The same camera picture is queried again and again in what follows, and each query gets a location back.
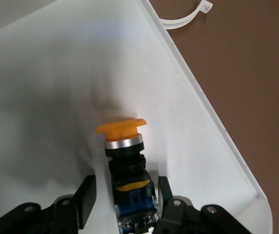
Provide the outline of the white plastic drawer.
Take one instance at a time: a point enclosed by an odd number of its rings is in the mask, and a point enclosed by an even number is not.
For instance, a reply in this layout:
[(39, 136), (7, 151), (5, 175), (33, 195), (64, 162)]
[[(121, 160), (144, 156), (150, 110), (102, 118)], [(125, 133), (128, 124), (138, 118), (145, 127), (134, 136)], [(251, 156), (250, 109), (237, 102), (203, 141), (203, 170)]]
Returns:
[(58, 0), (0, 29), (0, 217), (97, 198), (80, 234), (119, 234), (98, 125), (142, 118), (147, 171), (195, 208), (272, 234), (266, 195), (147, 0)]

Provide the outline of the white curved plastic clamp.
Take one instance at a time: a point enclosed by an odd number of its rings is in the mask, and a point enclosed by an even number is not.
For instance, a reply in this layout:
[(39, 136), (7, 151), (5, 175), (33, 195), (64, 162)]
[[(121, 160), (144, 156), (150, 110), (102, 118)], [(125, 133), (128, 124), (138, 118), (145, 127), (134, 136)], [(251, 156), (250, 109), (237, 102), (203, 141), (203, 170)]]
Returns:
[(208, 0), (201, 0), (195, 10), (189, 15), (180, 19), (162, 19), (159, 18), (161, 24), (166, 30), (175, 30), (189, 24), (198, 13), (207, 14), (213, 8), (213, 3)]

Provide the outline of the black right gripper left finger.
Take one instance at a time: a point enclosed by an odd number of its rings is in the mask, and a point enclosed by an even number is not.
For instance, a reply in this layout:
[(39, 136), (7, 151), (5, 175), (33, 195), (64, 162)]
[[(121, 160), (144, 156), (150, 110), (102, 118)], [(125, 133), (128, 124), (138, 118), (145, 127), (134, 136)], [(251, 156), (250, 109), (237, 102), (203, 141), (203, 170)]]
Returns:
[(79, 234), (96, 195), (96, 176), (88, 175), (74, 195), (61, 196), (46, 209), (23, 203), (0, 217), (0, 234)]

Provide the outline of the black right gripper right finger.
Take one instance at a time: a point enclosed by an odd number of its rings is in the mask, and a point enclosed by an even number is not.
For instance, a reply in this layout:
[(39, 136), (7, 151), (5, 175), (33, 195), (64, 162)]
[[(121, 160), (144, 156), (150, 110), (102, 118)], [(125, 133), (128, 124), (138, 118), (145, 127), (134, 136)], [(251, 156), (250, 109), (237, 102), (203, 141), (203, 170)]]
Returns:
[(197, 210), (191, 200), (172, 194), (168, 178), (160, 176), (161, 218), (154, 234), (251, 234), (223, 207), (209, 204)]

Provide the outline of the orange mushroom push button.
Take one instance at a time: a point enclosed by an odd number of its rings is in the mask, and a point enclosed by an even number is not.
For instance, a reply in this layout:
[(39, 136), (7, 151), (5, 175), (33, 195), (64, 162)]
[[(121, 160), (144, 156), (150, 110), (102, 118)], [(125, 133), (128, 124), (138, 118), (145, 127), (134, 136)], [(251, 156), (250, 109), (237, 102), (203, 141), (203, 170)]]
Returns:
[(120, 234), (147, 234), (159, 219), (158, 201), (151, 175), (146, 170), (142, 118), (99, 125), (105, 134), (105, 155), (110, 158), (112, 195)]

